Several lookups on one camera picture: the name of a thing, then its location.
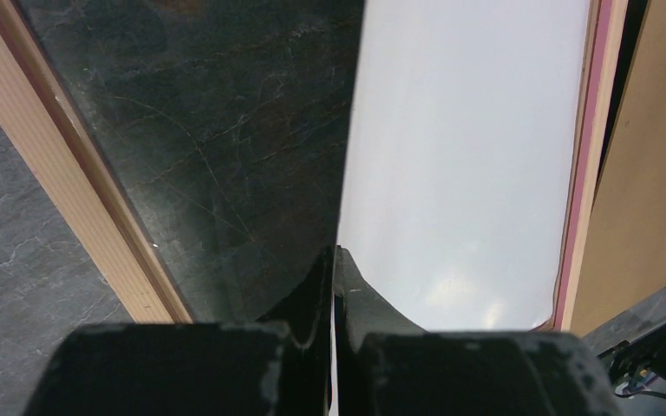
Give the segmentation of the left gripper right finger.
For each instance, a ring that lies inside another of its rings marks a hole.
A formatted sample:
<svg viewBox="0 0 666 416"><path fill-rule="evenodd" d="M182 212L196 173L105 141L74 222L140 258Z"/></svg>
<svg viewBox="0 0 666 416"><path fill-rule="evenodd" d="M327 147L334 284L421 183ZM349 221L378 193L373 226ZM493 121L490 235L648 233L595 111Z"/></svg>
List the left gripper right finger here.
<svg viewBox="0 0 666 416"><path fill-rule="evenodd" d="M618 415L597 357L574 335L428 332L335 252L341 415Z"/></svg>

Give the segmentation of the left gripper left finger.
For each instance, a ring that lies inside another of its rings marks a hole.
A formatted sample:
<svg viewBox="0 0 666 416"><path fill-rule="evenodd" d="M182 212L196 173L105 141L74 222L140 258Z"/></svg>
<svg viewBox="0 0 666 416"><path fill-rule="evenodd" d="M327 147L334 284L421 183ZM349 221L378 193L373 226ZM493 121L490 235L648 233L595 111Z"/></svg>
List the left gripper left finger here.
<svg viewBox="0 0 666 416"><path fill-rule="evenodd" d="M253 322L95 324L61 343L28 415L325 415L333 250Z"/></svg>

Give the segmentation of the colourful printed photo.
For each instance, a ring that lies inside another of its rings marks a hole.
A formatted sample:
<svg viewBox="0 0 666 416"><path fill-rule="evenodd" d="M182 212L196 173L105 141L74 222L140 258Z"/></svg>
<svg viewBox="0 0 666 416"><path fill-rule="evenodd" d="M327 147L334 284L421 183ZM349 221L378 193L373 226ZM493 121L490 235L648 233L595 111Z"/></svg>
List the colourful printed photo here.
<svg viewBox="0 0 666 416"><path fill-rule="evenodd" d="M551 316L590 4L364 4L337 245L422 329Z"/></svg>

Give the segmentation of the brown cardboard backing board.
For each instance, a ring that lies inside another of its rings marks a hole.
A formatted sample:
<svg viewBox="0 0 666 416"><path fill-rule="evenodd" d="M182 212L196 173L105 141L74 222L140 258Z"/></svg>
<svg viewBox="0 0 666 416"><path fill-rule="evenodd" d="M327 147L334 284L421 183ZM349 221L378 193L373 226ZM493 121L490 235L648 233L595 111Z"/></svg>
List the brown cardboard backing board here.
<svg viewBox="0 0 666 416"><path fill-rule="evenodd" d="M666 287L666 1L624 18L568 329L587 335Z"/></svg>

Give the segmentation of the wooden picture frame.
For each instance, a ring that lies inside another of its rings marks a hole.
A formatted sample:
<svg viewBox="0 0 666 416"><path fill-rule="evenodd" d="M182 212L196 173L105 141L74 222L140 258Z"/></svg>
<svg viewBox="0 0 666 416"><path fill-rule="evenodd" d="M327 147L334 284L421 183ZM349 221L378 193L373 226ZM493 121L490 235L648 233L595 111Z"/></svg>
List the wooden picture frame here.
<svg viewBox="0 0 666 416"><path fill-rule="evenodd" d="M626 9L624 1L590 4L565 236L553 311L541 330L571 326ZM131 317L191 322L157 250L11 1L0 1L0 127Z"/></svg>

